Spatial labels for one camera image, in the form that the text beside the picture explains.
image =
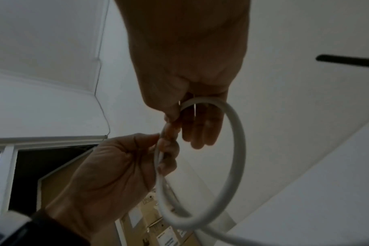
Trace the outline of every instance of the cardboard box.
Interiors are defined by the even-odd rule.
[[[128,246],[199,246],[192,231],[175,229],[162,219],[154,190],[121,219],[121,225]]]

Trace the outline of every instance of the black sleeve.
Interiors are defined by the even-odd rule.
[[[75,245],[89,246],[83,237],[68,230],[48,216],[45,210],[39,210],[32,216],[32,221],[21,227],[2,246],[20,245]]]

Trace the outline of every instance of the wrist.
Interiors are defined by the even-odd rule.
[[[62,226],[90,241],[92,231],[82,216],[80,210],[72,200],[64,194],[59,195],[46,208],[49,217],[59,222]]]

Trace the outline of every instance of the hand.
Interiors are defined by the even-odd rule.
[[[179,102],[195,96],[227,99],[247,48],[249,0],[116,0],[144,102],[180,116]],[[223,112],[196,105],[181,113],[182,137],[195,149],[213,145]]]
[[[47,207],[65,227],[90,240],[105,225],[136,206],[155,184],[154,148],[165,153],[163,175],[176,168],[177,123],[167,124],[166,137],[134,134],[101,143],[75,171],[70,183]]]

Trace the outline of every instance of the ceiling fan blade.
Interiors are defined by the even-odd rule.
[[[315,58],[319,62],[331,62],[352,66],[369,67],[369,58],[356,58],[348,56],[319,55]]]

